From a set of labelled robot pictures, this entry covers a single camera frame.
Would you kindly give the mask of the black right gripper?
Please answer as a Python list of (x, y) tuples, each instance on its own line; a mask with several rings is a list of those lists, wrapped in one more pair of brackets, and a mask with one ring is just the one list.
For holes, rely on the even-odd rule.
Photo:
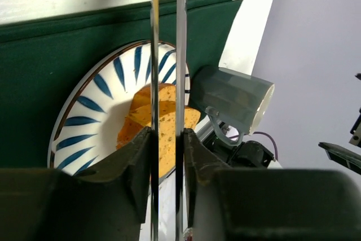
[[(352, 137), (349, 143), (357, 147), (360, 147), (360, 118), (361, 115), (358, 116), (356, 122), (354, 122), (354, 125), (350, 130)], [(336, 144), (320, 142), (318, 146), (326, 151), (330, 160), (352, 170), (353, 172), (360, 172), (360, 155)]]

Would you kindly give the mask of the silver metal tongs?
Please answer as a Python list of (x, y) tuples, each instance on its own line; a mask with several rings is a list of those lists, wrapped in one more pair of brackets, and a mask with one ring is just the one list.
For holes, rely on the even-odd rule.
[[(187, 53), (187, 0), (177, 0), (175, 103), (175, 239), (183, 240), (183, 162), (185, 71)], [(159, 0), (151, 0), (151, 229), (159, 239)]]

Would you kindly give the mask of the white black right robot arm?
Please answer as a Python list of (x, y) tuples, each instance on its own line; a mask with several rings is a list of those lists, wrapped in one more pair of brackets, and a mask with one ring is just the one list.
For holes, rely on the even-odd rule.
[[(255, 132), (267, 136), (273, 144), (271, 152), (257, 141), (242, 142), (230, 147), (223, 143), (214, 132), (204, 140), (206, 147), (231, 167), (269, 168), (278, 161), (278, 149), (274, 139), (265, 132)], [(328, 158), (351, 171), (360, 174), (360, 155), (336, 144), (320, 142), (319, 147), (325, 150)]]

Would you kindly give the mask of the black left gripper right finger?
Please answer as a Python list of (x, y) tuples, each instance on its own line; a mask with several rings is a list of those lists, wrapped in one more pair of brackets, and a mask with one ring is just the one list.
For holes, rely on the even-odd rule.
[(232, 168), (184, 132), (194, 240), (359, 240), (360, 192), (332, 170)]

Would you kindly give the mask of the bread slice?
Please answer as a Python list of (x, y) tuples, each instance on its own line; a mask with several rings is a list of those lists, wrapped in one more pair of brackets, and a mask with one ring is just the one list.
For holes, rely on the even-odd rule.
[[(151, 105), (131, 110), (117, 136), (119, 149), (128, 144), (144, 127), (151, 126)], [(159, 103), (159, 177), (175, 167), (175, 102)]]
[[(159, 101), (172, 101), (175, 102), (176, 87), (168, 83), (159, 83), (158, 85), (158, 98)], [(137, 91), (132, 99), (130, 111), (135, 110), (141, 106), (151, 104), (151, 87), (150, 85), (144, 86)]]

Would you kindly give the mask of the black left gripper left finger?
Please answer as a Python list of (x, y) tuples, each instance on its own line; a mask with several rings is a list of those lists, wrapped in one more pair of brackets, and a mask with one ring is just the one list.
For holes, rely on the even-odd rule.
[(1, 170), (2, 240), (138, 240), (146, 219), (151, 131), (73, 176)]

